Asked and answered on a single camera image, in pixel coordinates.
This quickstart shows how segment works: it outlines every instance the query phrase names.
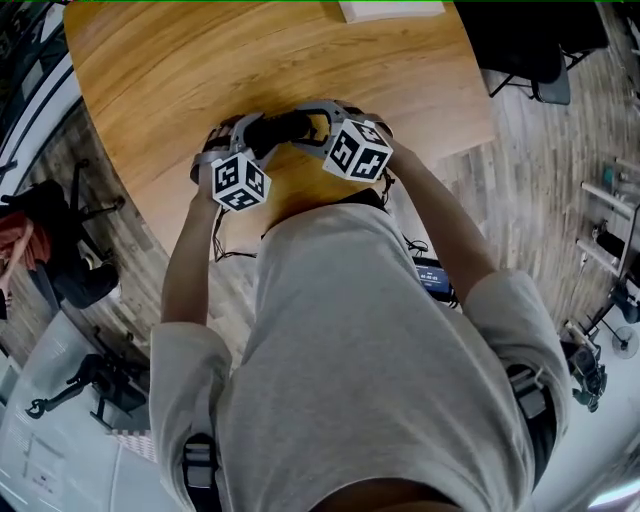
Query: wooden table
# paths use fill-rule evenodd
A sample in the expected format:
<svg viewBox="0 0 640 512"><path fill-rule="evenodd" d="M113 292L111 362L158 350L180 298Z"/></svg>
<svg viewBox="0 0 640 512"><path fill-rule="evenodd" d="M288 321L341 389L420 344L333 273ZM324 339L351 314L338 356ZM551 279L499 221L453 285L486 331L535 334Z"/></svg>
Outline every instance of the wooden table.
<svg viewBox="0 0 640 512"><path fill-rule="evenodd" d="M78 3L64 24L107 154L169 253L195 193L193 155L232 115L345 99L380 114L425 162L493 138L452 4L433 18L347 25L337 3ZM255 248L279 220L363 188L291 145L267 171L268 202L225 218L229 250Z"/></svg>

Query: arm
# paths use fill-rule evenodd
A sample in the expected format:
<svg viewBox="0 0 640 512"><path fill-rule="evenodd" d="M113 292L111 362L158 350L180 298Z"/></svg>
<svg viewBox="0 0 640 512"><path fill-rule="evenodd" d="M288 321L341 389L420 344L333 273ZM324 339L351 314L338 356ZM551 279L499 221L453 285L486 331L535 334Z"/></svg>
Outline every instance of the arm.
<svg viewBox="0 0 640 512"><path fill-rule="evenodd" d="M460 203L415 153L393 139L389 143L394 150L389 168L409 193L440 263L464 304L473 286L497 270L487 242Z"/></svg>
<svg viewBox="0 0 640 512"><path fill-rule="evenodd" d="M31 235L33 235L33 222L29 219L26 219L24 224L24 234L13 244L9 262L6 265L2 276L0 276L0 288L2 288L5 292L5 297L8 296L9 281L11 280L11 275L16 269L20 258L22 258L27 245L29 245L29 239L31 238Z"/></svg>
<svg viewBox="0 0 640 512"><path fill-rule="evenodd" d="M161 321L207 325L209 250L218 203L211 198L211 173L200 185L176 244L162 287Z"/></svg>

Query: gray t-shirt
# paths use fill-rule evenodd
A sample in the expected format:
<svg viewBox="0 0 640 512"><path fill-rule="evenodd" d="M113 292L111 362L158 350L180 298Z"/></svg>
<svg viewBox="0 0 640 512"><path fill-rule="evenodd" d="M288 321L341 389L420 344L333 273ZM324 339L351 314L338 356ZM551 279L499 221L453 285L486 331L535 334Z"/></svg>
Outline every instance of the gray t-shirt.
<svg viewBox="0 0 640 512"><path fill-rule="evenodd" d="M256 293L230 380L213 331L165 324L152 334L151 427L163 481L185 509L182 446L208 413L225 511L306 512L381 477L427 484L470 511L525 502L533 450L504 366L542 369L559 437L570 399L557 334L526 274L486 277L463 315L425 292L391 217L341 204L269 231Z"/></svg>

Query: black strap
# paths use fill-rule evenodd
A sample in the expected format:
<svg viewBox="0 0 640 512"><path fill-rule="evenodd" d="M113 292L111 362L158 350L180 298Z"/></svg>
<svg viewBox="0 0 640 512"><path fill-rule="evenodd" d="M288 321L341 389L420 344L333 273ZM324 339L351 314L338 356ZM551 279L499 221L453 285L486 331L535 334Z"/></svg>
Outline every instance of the black strap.
<svg viewBox="0 0 640 512"><path fill-rule="evenodd" d="M187 439L182 453L182 475L196 512L222 512L215 479L217 469L215 441L207 434Z"/></svg>
<svg viewBox="0 0 640 512"><path fill-rule="evenodd" d="M556 412L549 388L539 387L536 373L531 368L524 365L510 366L507 375L533 445L535 489L547 469L556 442Z"/></svg>

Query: wooden floor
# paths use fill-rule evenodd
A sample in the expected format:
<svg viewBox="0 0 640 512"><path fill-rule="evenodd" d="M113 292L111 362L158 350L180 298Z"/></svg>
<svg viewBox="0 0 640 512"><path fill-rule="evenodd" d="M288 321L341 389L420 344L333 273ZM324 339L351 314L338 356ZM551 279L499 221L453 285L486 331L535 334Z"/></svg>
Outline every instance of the wooden floor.
<svg viewBox="0 0 640 512"><path fill-rule="evenodd" d="M521 90L508 87L492 101L496 141L442 160L434 169L481 226L500 265L521 268L534 278L558 327L567 318L583 321L593 315L612 283L595 262L580 267L574 242L589 229L580 182L599 182L616 156L640 162L640 117L630 107L628 78L636 78L637 69L633 58L626 57L630 42L611 6L604 5L603 11L612 46L570 71L570 106L530 101ZM487 76L492 86L500 78L497 73ZM73 164L82 158L91 161L81 182L86 202L96 206L126 196L84 105L47 144L28 181L55 177L68 189ZM401 187L393 190L392 210L408 235L421 236ZM90 230L102 247L115 251L122 296L84 311L68 305L64 310L88 335L94 325L109 331L115 347L122 347L124 334L132 332L139 352L148 355L168 257L131 202L91 221ZM228 342L236 362L253 323L254 269L255 261L246 258L210 268L210 324ZM18 273L13 288L14 309L0 326L0 341L24 363L50 313L24 272Z"/></svg>

